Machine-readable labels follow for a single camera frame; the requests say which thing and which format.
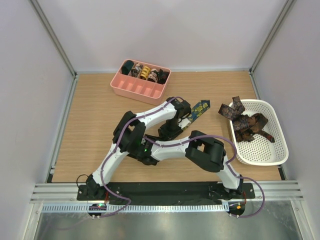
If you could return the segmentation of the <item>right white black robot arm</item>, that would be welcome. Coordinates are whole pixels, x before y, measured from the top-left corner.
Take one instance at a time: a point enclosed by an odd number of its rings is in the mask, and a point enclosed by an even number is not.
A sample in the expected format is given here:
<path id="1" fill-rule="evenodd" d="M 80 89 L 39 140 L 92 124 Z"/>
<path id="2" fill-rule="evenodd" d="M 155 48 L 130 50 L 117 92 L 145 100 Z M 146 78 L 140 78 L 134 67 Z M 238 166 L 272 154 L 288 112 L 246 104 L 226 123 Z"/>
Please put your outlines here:
<path id="1" fill-rule="evenodd" d="M 243 176 L 231 166 L 236 155 L 229 159 L 221 140 L 235 148 L 233 142 L 225 137 L 207 135 L 198 130 L 193 130 L 190 136 L 169 141 L 145 135 L 138 147 L 128 156 L 147 166 L 155 166 L 163 160 L 186 158 L 202 170 L 217 174 L 227 197 L 237 198 L 244 191 Z"/>

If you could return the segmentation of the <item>pink divided organizer box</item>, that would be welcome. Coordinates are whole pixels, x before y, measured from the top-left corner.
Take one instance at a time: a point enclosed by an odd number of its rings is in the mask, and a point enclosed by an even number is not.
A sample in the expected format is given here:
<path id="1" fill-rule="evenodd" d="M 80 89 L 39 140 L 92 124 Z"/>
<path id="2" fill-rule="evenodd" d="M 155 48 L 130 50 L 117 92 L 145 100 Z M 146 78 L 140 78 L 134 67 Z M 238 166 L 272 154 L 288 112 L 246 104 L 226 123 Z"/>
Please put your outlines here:
<path id="1" fill-rule="evenodd" d="M 141 73 L 138 77 L 132 77 L 131 72 L 128 75 L 122 74 L 121 67 L 127 60 L 133 61 L 134 65 L 137 63 L 141 63 L 143 67 L 148 66 L 151 70 L 157 69 L 158 72 L 160 70 L 169 72 L 166 83 L 159 84 L 157 82 L 140 79 Z M 133 59 L 124 60 L 122 65 L 110 82 L 110 86 L 113 89 L 113 92 L 122 97 L 130 98 L 152 105 L 159 105 L 162 102 L 165 90 L 169 84 L 169 79 L 172 71 L 169 68 L 163 66 L 154 65 L 151 63 L 146 63 Z"/>

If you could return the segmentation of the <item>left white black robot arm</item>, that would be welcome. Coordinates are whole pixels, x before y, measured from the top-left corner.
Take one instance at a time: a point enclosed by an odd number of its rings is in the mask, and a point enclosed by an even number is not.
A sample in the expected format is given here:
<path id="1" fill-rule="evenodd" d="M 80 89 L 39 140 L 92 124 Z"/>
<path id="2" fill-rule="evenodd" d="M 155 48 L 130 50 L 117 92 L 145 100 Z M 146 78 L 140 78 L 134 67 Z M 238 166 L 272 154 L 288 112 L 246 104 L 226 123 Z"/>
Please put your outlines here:
<path id="1" fill-rule="evenodd" d="M 191 105 L 186 100 L 169 97 L 161 105 L 148 111 L 134 114 L 127 111 L 113 131 L 110 150 L 96 171 L 87 177 L 82 196 L 89 200 L 101 200 L 106 194 L 103 185 L 108 184 L 121 161 L 129 156 L 147 166 L 159 162 L 151 156 L 152 145 L 144 140 L 147 129 L 164 122 L 158 129 L 158 137 L 149 136 L 153 141 L 169 141 L 188 127 Z"/>

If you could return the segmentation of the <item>blue yellow floral tie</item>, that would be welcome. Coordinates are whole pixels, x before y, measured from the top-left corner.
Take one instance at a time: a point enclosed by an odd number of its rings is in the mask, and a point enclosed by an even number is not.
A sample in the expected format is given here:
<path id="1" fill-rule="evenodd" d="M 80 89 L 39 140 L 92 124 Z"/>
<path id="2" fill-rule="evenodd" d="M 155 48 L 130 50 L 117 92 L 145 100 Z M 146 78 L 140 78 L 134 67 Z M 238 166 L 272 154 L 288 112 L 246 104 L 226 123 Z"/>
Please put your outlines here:
<path id="1" fill-rule="evenodd" d="M 191 108 L 191 113 L 186 115 L 183 119 L 189 119 L 191 124 L 195 122 L 202 114 L 204 114 L 211 107 L 210 100 L 200 100 L 195 106 Z"/>

